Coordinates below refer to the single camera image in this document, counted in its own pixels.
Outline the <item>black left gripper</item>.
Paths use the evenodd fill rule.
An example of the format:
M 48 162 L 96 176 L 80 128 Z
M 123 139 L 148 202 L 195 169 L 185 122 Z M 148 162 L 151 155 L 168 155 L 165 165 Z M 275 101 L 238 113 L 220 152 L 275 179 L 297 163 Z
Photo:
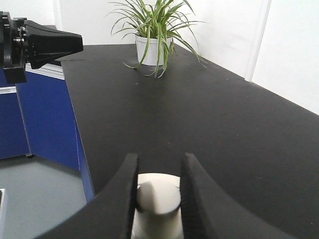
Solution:
M 12 19 L 9 12 L 1 11 L 0 67 L 9 84 L 26 82 L 26 42 L 27 62 L 32 69 L 39 69 L 53 60 L 83 50 L 83 40 L 79 34 L 59 31 L 25 18 Z

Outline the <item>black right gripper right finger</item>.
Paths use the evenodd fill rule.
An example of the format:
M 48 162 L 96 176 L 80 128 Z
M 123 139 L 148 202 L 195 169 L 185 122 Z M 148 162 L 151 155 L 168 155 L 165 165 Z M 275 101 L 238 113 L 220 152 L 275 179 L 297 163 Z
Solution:
M 186 239 L 292 238 L 233 200 L 192 153 L 186 153 L 181 160 L 180 195 Z

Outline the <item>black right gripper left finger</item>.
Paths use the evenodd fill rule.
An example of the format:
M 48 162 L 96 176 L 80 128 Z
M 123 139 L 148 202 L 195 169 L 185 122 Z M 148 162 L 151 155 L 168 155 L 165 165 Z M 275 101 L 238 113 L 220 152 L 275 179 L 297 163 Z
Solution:
M 39 239 L 130 239 L 139 157 L 129 153 L 114 177 L 85 207 Z

